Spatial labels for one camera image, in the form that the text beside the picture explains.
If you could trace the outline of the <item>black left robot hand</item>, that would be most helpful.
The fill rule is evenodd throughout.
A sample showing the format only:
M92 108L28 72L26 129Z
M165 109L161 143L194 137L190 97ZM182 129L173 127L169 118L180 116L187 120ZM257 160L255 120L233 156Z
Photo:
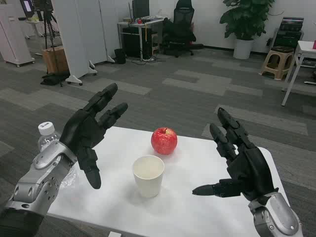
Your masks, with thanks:
M60 142L76 155L79 167L84 171L94 189L101 187L101 177L97 167L97 154L94 147L103 139L106 131L126 112L127 103L121 103L107 110L98 120L96 115L112 100L118 85L112 83L97 92L85 107L79 109L64 126Z

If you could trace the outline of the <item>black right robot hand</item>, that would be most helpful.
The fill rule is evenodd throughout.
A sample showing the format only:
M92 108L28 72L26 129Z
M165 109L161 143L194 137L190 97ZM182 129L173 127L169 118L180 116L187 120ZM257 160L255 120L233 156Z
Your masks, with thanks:
M196 196L217 196L221 198L244 195L253 201L264 195L278 192L273 185L270 168L257 146L248 138L248 132L225 109L217 112L226 133L213 123L209 130L217 144L219 155L226 159L230 179L221 179L217 184L203 185L192 190Z

